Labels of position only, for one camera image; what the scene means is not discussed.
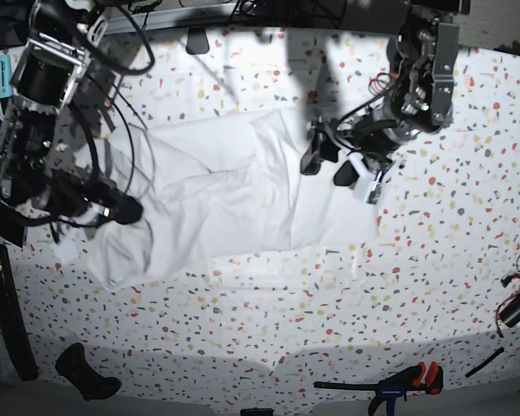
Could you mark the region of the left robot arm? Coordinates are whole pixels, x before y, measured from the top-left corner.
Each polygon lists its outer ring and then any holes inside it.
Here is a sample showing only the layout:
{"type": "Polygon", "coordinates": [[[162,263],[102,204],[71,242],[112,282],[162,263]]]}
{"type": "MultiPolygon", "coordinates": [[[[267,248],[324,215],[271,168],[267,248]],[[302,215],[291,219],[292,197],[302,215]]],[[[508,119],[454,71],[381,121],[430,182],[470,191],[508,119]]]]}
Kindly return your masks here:
{"type": "Polygon", "coordinates": [[[458,57],[456,15],[468,1],[410,1],[398,35],[387,45],[389,83],[372,99],[339,119],[310,123],[310,143],[300,172],[316,175],[322,162],[346,161],[334,175],[337,186],[380,185],[402,166],[396,151],[419,133],[437,133],[452,122],[454,65],[458,57]]]}

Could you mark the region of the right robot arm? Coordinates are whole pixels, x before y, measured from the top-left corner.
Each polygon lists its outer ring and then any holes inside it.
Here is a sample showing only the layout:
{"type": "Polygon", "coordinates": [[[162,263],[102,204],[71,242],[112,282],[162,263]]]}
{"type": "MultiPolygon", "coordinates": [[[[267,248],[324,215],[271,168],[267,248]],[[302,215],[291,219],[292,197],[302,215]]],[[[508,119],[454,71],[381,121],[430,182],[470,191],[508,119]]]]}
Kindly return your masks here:
{"type": "Polygon", "coordinates": [[[74,219],[97,208],[96,226],[140,221],[143,207],[100,169],[90,125],[72,102],[92,62],[118,75],[144,75],[155,64],[129,68],[100,51],[109,11],[118,10],[138,36],[144,33],[128,1],[34,1],[24,22],[27,42],[10,77],[13,94],[0,121],[0,209],[21,226],[74,219]],[[51,169],[55,124],[64,108],[81,127],[91,166],[78,174],[51,169]]]}

